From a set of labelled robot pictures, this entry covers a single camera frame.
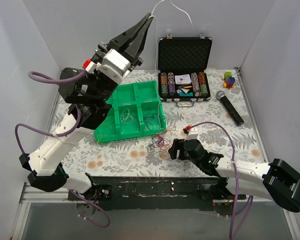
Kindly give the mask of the green compartment tray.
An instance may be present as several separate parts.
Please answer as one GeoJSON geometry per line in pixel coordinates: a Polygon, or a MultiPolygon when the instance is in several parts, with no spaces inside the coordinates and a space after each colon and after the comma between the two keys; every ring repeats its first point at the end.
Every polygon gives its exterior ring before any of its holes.
{"type": "Polygon", "coordinates": [[[167,128],[154,80],[119,85],[106,103],[111,109],[94,130],[97,143],[154,136],[167,128]]]}

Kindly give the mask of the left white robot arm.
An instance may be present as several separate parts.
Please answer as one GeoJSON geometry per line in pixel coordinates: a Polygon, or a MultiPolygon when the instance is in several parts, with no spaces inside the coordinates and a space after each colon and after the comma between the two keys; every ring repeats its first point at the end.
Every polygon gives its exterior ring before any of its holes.
{"type": "Polygon", "coordinates": [[[78,173],[62,165],[64,157],[106,119],[111,105],[107,100],[116,88],[137,66],[147,38],[148,29],[155,18],[147,13],[137,24],[112,38],[100,42],[93,56],[81,69],[67,68],[58,79],[30,71],[28,77],[36,82],[54,84],[68,112],[60,125],[31,153],[23,152],[19,161],[29,171],[29,184],[45,192],[66,188],[79,193],[85,200],[93,199],[98,186],[88,173],[78,173]]]}

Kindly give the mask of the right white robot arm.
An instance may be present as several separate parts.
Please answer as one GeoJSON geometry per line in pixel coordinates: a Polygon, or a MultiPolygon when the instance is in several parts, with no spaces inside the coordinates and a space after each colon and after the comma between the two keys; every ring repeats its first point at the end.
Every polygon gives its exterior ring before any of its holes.
{"type": "Polygon", "coordinates": [[[225,178],[216,186],[227,199],[238,191],[274,201],[290,212],[300,212],[300,173],[282,159],[270,163],[232,162],[222,154],[208,152],[197,139],[174,139],[168,150],[171,159],[189,160],[208,176],[225,178]]]}

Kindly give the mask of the black poker chip case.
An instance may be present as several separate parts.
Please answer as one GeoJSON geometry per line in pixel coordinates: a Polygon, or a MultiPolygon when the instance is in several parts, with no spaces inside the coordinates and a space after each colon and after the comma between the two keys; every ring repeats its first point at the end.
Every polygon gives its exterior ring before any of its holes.
{"type": "Polygon", "coordinates": [[[211,99],[206,69],[213,40],[195,37],[160,38],[158,41],[158,92],[162,102],[193,107],[211,99]]]}

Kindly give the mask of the black handheld microphone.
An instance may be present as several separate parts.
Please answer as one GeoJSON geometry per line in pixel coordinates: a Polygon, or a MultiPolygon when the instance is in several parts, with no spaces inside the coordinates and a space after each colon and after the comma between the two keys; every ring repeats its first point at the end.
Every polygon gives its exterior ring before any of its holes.
{"type": "Polygon", "coordinates": [[[220,90],[216,93],[216,98],[221,102],[223,107],[226,109],[232,120],[235,122],[237,126],[243,125],[245,122],[242,119],[242,117],[239,115],[235,107],[232,105],[232,103],[227,98],[224,91],[220,90]]]}

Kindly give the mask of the colourful toy block train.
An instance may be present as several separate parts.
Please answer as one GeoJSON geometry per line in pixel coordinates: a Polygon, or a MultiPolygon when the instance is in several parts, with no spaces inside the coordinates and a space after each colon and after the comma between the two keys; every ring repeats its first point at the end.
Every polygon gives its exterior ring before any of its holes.
{"type": "Polygon", "coordinates": [[[235,78],[231,74],[230,71],[226,71],[222,76],[221,79],[223,80],[223,88],[231,89],[235,86],[235,78]]]}

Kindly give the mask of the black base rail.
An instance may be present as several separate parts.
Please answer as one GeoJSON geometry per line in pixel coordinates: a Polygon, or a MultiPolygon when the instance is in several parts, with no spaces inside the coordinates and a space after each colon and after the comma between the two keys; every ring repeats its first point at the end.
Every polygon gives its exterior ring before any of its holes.
{"type": "Polygon", "coordinates": [[[105,211],[197,209],[213,211],[213,203],[230,204],[234,194],[226,178],[93,176],[98,186],[94,198],[105,211]]]}

